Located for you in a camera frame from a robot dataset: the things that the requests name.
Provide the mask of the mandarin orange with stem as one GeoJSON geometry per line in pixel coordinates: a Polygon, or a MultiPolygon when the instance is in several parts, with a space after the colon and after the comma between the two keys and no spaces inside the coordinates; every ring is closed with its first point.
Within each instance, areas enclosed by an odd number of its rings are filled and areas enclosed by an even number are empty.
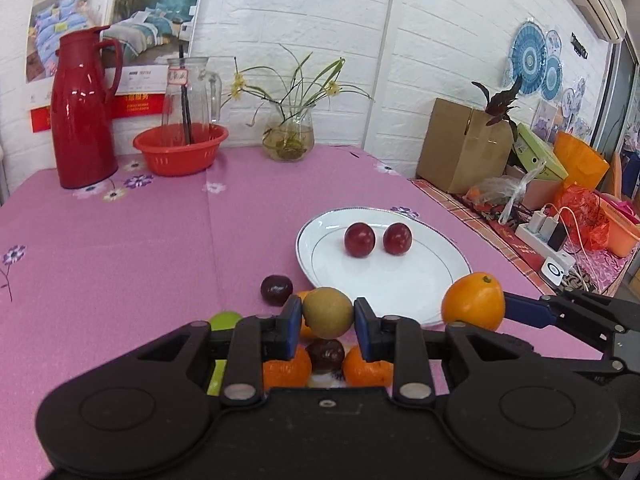
{"type": "Polygon", "coordinates": [[[304,347],[298,346],[292,359],[271,360],[262,364],[262,383],[265,390],[305,388],[311,372],[310,357],[304,347]]]}

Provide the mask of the green apple front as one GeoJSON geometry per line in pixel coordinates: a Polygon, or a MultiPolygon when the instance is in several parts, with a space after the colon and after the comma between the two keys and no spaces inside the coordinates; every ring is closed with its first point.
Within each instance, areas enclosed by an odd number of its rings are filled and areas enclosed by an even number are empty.
{"type": "Polygon", "coordinates": [[[224,372],[226,371],[226,365],[227,365],[226,360],[215,361],[213,375],[212,375],[212,378],[210,378],[209,386],[207,389],[207,394],[209,396],[220,395],[222,381],[224,380],[224,372]]]}

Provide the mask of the green apple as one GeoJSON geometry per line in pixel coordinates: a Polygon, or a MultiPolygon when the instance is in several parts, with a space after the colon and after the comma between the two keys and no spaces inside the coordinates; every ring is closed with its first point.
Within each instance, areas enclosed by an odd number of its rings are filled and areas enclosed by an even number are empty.
{"type": "Polygon", "coordinates": [[[242,315],[234,311],[221,311],[209,319],[210,329],[213,332],[218,330],[233,330],[241,320],[242,315]]]}
{"type": "Polygon", "coordinates": [[[212,375],[212,378],[210,378],[209,386],[207,389],[207,394],[209,396],[220,395],[222,381],[224,380],[224,372],[226,371],[226,365],[227,365],[226,360],[215,361],[213,375],[212,375]]]}

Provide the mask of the brown kiwi fruit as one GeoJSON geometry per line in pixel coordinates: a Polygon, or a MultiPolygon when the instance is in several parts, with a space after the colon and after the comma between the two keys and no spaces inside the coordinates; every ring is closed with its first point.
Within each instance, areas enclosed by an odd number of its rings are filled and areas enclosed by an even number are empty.
{"type": "Polygon", "coordinates": [[[354,322],[354,306],[349,298],[332,287],[308,292],[303,300],[303,316],[307,326],[320,338],[344,335],[354,322]]]}

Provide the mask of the large orange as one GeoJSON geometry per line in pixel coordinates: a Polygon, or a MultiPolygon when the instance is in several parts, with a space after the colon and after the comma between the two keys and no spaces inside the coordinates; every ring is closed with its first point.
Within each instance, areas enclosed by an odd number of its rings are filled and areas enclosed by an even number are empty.
{"type": "Polygon", "coordinates": [[[463,322],[498,330],[506,316],[506,297],[493,275],[476,272],[459,278],[447,289],[440,313],[446,324],[463,322]]]}
{"type": "MultiPolygon", "coordinates": [[[[310,290],[303,290],[302,292],[295,293],[295,295],[299,296],[299,299],[302,301],[304,301],[309,294],[310,294],[310,290]]],[[[307,322],[304,316],[302,316],[302,322],[300,322],[299,339],[303,342],[311,342],[315,339],[318,339],[318,336],[307,325],[307,322]]]]}

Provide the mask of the red plum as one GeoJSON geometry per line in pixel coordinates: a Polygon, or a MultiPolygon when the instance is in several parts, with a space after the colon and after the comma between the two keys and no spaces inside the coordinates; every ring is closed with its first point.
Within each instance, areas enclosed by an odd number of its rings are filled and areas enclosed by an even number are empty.
{"type": "Polygon", "coordinates": [[[344,246],[352,257],[366,258],[375,248],[374,231],[367,223],[353,223],[345,231],[344,246]]]}
{"type": "Polygon", "coordinates": [[[412,245],[412,232],[405,223],[396,222],[391,224],[384,232],[383,247],[385,251],[393,256],[405,255],[412,245]]]}

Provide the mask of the red plum front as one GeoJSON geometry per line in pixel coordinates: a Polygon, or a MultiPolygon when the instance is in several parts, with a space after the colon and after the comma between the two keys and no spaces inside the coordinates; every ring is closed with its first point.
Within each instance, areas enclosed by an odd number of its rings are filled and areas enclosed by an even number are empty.
{"type": "Polygon", "coordinates": [[[366,258],[375,248],[374,231],[367,223],[353,223],[345,231],[344,246],[352,257],[366,258]]]}

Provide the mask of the dark purple plum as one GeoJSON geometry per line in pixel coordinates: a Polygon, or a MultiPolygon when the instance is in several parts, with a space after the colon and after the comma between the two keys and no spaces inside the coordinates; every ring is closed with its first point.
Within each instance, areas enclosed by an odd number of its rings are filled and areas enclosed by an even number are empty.
{"type": "Polygon", "coordinates": [[[293,283],[285,275],[266,276],[260,284],[260,294],[271,307],[282,307],[293,293],[293,283]]]}

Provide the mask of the white oval plate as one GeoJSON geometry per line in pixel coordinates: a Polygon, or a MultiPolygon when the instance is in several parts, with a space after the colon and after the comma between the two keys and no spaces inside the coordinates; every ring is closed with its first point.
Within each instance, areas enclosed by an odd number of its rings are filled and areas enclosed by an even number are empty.
{"type": "Polygon", "coordinates": [[[332,287],[349,299],[366,298],[379,318],[399,315],[422,325],[442,322],[440,306],[448,288],[471,273],[460,250],[436,230],[399,212],[369,208],[338,208],[309,220],[298,232],[296,257],[314,287],[332,287]],[[375,234],[373,252],[355,258],[346,252],[349,226],[363,222],[375,234]],[[405,255],[393,256],[383,247],[383,234],[401,222],[412,233],[405,255]]]}

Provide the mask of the white power strip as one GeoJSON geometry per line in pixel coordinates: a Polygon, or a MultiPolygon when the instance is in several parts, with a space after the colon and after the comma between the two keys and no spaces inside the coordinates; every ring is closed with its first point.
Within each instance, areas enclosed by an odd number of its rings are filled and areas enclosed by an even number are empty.
{"type": "Polygon", "coordinates": [[[575,257],[563,248],[567,239],[567,229],[555,214],[536,210],[529,222],[516,228],[515,235],[544,260],[552,259],[559,263],[565,272],[574,268],[575,257]]]}

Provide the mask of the red mesh bag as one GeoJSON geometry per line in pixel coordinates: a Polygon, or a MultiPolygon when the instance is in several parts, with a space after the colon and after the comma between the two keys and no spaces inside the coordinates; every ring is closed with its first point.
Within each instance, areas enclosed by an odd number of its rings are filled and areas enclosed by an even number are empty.
{"type": "Polygon", "coordinates": [[[554,194],[554,204],[566,223],[568,236],[587,250],[608,246],[610,220],[601,209],[599,197],[588,188],[572,184],[561,186],[554,194]]]}

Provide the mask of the plaid red cloth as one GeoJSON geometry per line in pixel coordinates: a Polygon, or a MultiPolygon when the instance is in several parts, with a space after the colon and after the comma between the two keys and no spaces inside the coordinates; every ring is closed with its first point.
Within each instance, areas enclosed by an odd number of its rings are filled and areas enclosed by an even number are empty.
{"type": "Polygon", "coordinates": [[[530,284],[534,285],[541,295],[553,295],[554,291],[546,284],[546,282],[537,274],[537,272],[523,259],[514,248],[512,248],[499,234],[476,212],[466,208],[460,200],[454,198],[431,183],[421,179],[411,179],[411,182],[432,200],[439,203],[442,208],[453,214],[462,221],[468,228],[484,238],[486,242],[493,248],[497,249],[506,260],[518,272],[523,274],[530,284]]]}

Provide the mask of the plastic bag with fruit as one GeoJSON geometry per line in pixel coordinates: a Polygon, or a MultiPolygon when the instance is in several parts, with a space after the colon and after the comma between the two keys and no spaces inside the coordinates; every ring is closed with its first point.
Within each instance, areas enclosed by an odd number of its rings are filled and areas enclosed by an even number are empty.
{"type": "Polygon", "coordinates": [[[545,169],[545,162],[537,162],[534,168],[521,178],[506,174],[500,177],[486,178],[479,184],[472,186],[464,197],[475,206],[503,204],[498,223],[504,226],[511,217],[513,207],[517,203],[521,203],[529,183],[533,182],[545,169]]]}

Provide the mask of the orange bag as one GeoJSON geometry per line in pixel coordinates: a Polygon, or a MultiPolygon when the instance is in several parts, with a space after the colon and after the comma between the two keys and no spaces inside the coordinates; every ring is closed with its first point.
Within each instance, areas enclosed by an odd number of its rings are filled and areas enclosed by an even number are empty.
{"type": "Polygon", "coordinates": [[[593,191],[610,169],[608,162],[584,141],[560,131],[556,135],[554,154],[567,172],[566,188],[578,185],[593,191]]]}

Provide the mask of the green box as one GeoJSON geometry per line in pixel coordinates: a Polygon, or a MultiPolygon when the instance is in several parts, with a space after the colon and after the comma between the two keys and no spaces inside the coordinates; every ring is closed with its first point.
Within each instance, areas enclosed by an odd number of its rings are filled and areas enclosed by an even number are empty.
{"type": "Polygon", "coordinates": [[[561,182],[568,177],[568,172],[547,142],[524,124],[518,124],[516,131],[518,137],[514,141],[514,153],[527,172],[541,167],[537,179],[561,182]]]}

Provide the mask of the pink floral tablecloth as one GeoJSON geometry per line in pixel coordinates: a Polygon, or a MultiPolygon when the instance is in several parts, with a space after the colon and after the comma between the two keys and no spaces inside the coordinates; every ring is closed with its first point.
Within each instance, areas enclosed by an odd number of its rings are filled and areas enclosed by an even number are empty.
{"type": "Polygon", "coordinates": [[[472,270],[508,292],[538,290],[501,252],[390,166],[351,146],[301,162],[223,148],[209,168],[160,178],[122,166],[94,191],[66,191],[53,170],[28,178],[1,209],[1,474],[49,470],[35,433],[57,385],[221,310],[262,313],[270,274],[309,284],[299,229],[322,212],[404,212],[441,232],[472,270]]]}

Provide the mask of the brown cardboard box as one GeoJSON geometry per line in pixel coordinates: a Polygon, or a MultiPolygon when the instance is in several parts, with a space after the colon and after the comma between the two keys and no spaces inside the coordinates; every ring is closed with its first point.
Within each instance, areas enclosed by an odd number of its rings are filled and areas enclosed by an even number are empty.
{"type": "Polygon", "coordinates": [[[487,178],[503,175],[513,132],[502,120],[487,125],[484,110],[437,98],[416,176],[449,194],[465,194],[487,178]]]}

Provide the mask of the red plastic basin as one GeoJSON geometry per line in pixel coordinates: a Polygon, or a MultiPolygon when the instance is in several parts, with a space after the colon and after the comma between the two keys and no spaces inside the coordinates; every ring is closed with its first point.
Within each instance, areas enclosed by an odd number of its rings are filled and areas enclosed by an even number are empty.
{"type": "Polygon", "coordinates": [[[146,166],[153,174],[184,177],[213,165],[229,131],[221,125],[194,124],[191,144],[177,143],[181,135],[180,125],[155,127],[135,136],[132,145],[142,153],[146,166]]]}

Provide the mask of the dark red leafy plant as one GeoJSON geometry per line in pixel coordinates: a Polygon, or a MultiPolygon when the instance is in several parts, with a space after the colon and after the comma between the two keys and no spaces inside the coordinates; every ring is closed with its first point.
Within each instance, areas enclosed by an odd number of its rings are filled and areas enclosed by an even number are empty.
{"type": "Polygon", "coordinates": [[[483,92],[486,99],[486,106],[484,112],[489,116],[486,126],[494,126],[500,124],[500,122],[506,122],[512,132],[513,140],[518,138],[518,126],[511,119],[509,113],[514,107],[513,103],[518,97],[518,92],[521,90],[523,83],[523,77],[518,75],[512,84],[510,89],[502,90],[493,96],[489,95],[489,90],[478,81],[473,81],[472,85],[483,92]]]}

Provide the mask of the glass vase with plant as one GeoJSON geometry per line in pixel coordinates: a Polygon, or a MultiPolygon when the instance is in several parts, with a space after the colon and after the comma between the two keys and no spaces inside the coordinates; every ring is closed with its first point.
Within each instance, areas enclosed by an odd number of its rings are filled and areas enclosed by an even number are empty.
{"type": "Polygon", "coordinates": [[[299,162],[314,149],[316,135],[312,111],[342,94],[360,96],[370,101],[372,96],[358,84],[342,81],[346,60],[339,56],[318,70],[308,70],[314,55],[298,56],[289,47],[284,52],[292,58],[292,70],[283,73],[262,64],[242,66],[233,62],[233,77],[224,102],[239,101],[243,96],[256,100],[249,127],[253,127],[260,111],[268,114],[262,129],[262,149],[277,162],[299,162]]]}

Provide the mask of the glass pitcher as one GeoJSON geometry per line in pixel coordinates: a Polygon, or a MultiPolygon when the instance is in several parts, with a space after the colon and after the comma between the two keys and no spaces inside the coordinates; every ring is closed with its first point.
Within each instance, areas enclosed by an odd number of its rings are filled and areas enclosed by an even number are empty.
{"type": "Polygon", "coordinates": [[[221,79],[209,67],[209,58],[190,56],[168,62],[160,145],[173,148],[209,140],[219,122],[221,79]]]}

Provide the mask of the red thermos jug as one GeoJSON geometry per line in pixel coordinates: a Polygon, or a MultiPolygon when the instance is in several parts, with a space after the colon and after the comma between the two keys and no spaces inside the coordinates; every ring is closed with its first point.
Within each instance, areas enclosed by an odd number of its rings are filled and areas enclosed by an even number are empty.
{"type": "Polygon", "coordinates": [[[51,92],[51,130],[62,188],[84,188],[117,170],[110,104],[122,76],[122,47],[104,26],[63,36],[51,92]]]}

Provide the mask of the blue wall plates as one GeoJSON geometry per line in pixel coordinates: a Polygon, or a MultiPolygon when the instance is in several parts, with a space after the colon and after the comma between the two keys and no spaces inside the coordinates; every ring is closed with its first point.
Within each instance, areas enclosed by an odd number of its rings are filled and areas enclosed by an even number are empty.
{"type": "Polygon", "coordinates": [[[520,93],[539,93],[548,102],[568,106],[567,114],[577,115],[586,93],[586,80],[569,84],[562,61],[563,43],[555,29],[544,30],[534,21],[518,28],[504,63],[503,83],[522,78],[520,93]]]}

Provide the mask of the bedding wall poster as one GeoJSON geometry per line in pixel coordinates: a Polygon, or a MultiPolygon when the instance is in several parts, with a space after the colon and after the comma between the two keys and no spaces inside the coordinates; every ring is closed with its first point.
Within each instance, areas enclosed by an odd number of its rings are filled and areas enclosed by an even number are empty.
{"type": "Polygon", "coordinates": [[[32,130],[50,127],[49,104],[63,36],[96,27],[122,49],[115,118],[160,114],[167,64],[189,53],[201,0],[32,0],[26,100],[32,130]]]}

